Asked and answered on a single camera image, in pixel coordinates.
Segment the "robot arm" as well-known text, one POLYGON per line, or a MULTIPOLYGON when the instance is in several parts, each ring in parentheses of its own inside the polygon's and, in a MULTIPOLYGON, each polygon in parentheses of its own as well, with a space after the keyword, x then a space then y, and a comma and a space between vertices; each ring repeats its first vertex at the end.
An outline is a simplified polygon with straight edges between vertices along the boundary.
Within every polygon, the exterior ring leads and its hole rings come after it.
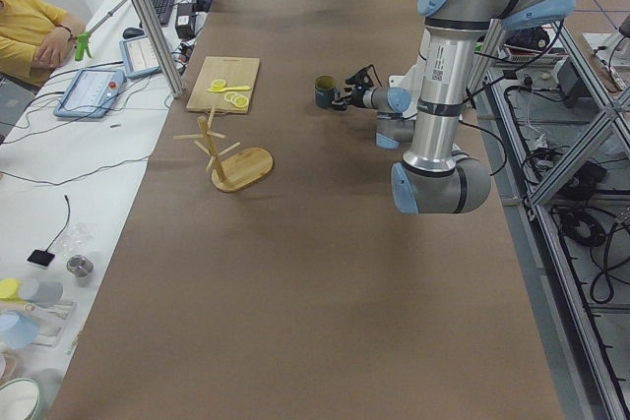
POLYGON ((462 213, 488 197, 490 174, 454 145, 476 42, 490 23, 524 30, 561 21, 577 0, 417 0, 428 44, 410 147, 391 170, 404 213, 462 213))

